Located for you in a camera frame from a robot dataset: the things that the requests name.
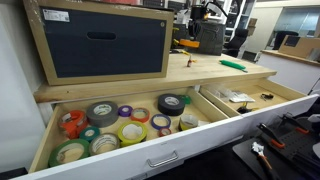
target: drawer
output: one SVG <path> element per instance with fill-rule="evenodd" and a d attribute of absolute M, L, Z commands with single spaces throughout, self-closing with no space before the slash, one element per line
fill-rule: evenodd
<path fill-rule="evenodd" d="M 192 103 L 186 105 L 184 114 L 193 114 L 201 120 L 202 124 L 206 125 L 179 132 L 179 117 L 171 117 L 170 129 L 173 134 L 159 138 L 157 130 L 152 128 L 149 122 L 146 122 L 145 125 L 148 128 L 146 142 L 48 168 L 51 151 L 68 140 L 57 126 L 58 119 L 63 114 L 73 109 L 85 110 L 95 102 L 108 100 L 117 103 L 118 106 L 129 104 L 132 107 L 145 107 L 152 116 L 160 113 L 157 110 L 157 97 L 165 93 L 189 95 Z M 164 161 L 179 161 L 242 135 L 247 125 L 241 123 L 241 117 L 228 118 L 226 114 L 192 88 L 57 104 L 29 170 L 30 174 L 21 178 L 58 179 L 67 176 L 72 179 L 89 179 L 95 175 L 95 179 L 128 179 L 161 167 L 162 164 L 165 164 L 162 163 Z M 100 128 L 100 131 L 102 133 L 116 133 L 119 126 L 125 121 L 129 121 L 129 118 L 119 117 L 115 124 Z"/>
<path fill-rule="evenodd" d="M 255 102 L 249 102 L 247 108 L 258 108 L 258 110 L 256 110 L 257 112 L 260 112 L 267 107 L 306 97 L 305 94 L 266 79 L 226 82 L 202 86 L 200 93 L 230 117 L 240 115 L 240 113 L 237 112 L 237 109 L 242 106 L 242 103 L 221 100 L 214 95 L 214 89 L 217 87 L 223 87 L 231 91 L 240 91 L 249 95 Z M 274 95 L 274 98 L 272 100 L 263 100 L 260 97 L 261 94 L 272 94 Z"/>

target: office chair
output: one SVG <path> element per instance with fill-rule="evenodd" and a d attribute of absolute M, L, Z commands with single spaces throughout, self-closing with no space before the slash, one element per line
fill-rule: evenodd
<path fill-rule="evenodd" d="M 237 57 L 240 47 L 246 41 L 248 36 L 248 29 L 236 29 L 234 37 L 231 39 L 229 43 L 226 43 L 224 46 L 224 50 L 222 50 L 223 54 Z"/>
<path fill-rule="evenodd" d="M 272 50 L 278 50 L 282 44 L 282 41 L 286 37 L 286 35 L 290 36 L 299 36 L 298 33 L 293 32 L 293 31 L 278 31 L 276 35 L 276 39 L 274 41 L 274 46 Z"/>

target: tape roll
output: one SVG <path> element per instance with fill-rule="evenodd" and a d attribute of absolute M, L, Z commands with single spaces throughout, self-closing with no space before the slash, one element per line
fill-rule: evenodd
<path fill-rule="evenodd" d="M 138 121 L 128 121 L 123 123 L 118 129 L 120 146 L 131 146 L 147 139 L 148 129 Z"/>
<path fill-rule="evenodd" d="M 73 110 L 63 115 L 59 120 L 59 127 L 69 139 L 76 139 L 80 132 L 88 126 L 85 112 Z"/>
<path fill-rule="evenodd" d="M 91 156 L 102 154 L 105 152 L 113 151 L 120 147 L 119 138 L 112 133 L 101 134 L 96 137 L 89 147 L 89 152 Z"/>
<path fill-rule="evenodd" d="M 118 118 L 118 105 L 111 101 L 92 104 L 87 109 L 89 124 L 98 128 L 107 127 L 115 123 Z"/>
<path fill-rule="evenodd" d="M 73 139 L 64 142 L 51 152 L 49 166 L 54 167 L 89 157 L 88 149 L 89 142 L 83 139 Z"/>
<path fill-rule="evenodd" d="M 193 115 L 183 114 L 180 117 L 179 126 L 182 131 L 198 127 L 198 124 L 199 124 L 198 118 Z"/>
<path fill-rule="evenodd" d="M 161 128 L 159 130 L 159 137 L 167 136 L 171 134 L 171 130 L 169 128 Z"/>
<path fill-rule="evenodd" d="M 157 119 L 160 118 L 166 120 L 166 125 L 159 125 L 155 122 Z M 161 128 L 169 128 L 171 125 L 171 119 L 169 118 L 169 116 L 166 116 L 164 114 L 156 114 L 151 118 L 150 123 L 153 128 L 160 130 Z"/>
<path fill-rule="evenodd" d="M 80 133 L 80 139 L 84 139 L 88 142 L 91 142 L 94 138 L 100 135 L 99 128 L 96 127 L 87 127 Z"/>
<path fill-rule="evenodd" d="M 150 112 L 146 108 L 136 108 L 131 112 L 130 119 L 132 121 L 139 121 L 145 123 L 149 120 Z"/>
<path fill-rule="evenodd" d="M 125 105 L 121 106 L 118 109 L 118 113 L 121 117 L 129 117 L 131 115 L 132 107 Z"/>
<path fill-rule="evenodd" d="M 168 116 L 179 116 L 183 113 L 185 103 L 180 96 L 163 94 L 158 98 L 158 110 Z"/>

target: blue tape roll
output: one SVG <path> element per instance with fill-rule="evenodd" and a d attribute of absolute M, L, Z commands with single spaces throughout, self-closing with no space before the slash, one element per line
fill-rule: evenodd
<path fill-rule="evenodd" d="M 99 135 L 100 135 L 99 128 L 91 126 L 82 130 L 79 137 L 80 139 L 84 139 L 84 140 L 87 140 L 88 142 L 91 142 L 94 138 L 98 137 Z"/>
<path fill-rule="evenodd" d="M 157 125 L 157 124 L 154 122 L 154 120 L 155 120 L 156 118 L 158 118 L 158 117 L 162 117 L 162 118 L 166 119 L 167 122 L 168 122 L 167 125 L 165 125 L 165 126 L 159 126 L 159 125 Z M 171 119 L 170 119 L 169 116 L 167 116 L 167 115 L 164 115 L 164 114 L 156 114 L 156 115 L 154 115 L 154 116 L 151 118 L 150 123 L 151 123 L 151 126 L 152 126 L 153 128 L 155 128 L 155 129 L 157 129 L 157 130 L 160 130 L 161 128 L 170 128 Z"/>

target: white wall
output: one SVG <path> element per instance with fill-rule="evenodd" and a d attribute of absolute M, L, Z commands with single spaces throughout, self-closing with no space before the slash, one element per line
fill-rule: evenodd
<path fill-rule="evenodd" d="M 22 48 L 27 45 L 22 42 L 23 38 L 19 38 L 25 28 L 21 27 L 21 31 L 8 31 L 11 23 L 4 21 L 12 18 L 3 16 L 11 14 L 4 13 L 6 8 L 16 10 L 11 6 L 0 4 L 0 172 L 20 167 L 28 169 L 45 129 L 20 65 L 21 63 L 26 68 L 26 65 L 32 66 L 32 63 L 23 62 L 28 57 L 27 50 L 18 51 L 14 47 L 17 45 Z"/>
<path fill-rule="evenodd" d="M 283 7 L 320 6 L 320 0 L 289 0 L 257 2 L 251 18 L 257 18 L 253 36 L 248 38 L 246 51 L 258 53 L 265 49 Z"/>
<path fill-rule="evenodd" d="M 1 4 L 0 1 L 0 23 L 13 44 L 14 53 L 23 68 L 31 92 L 35 92 L 45 75 L 23 5 Z"/>

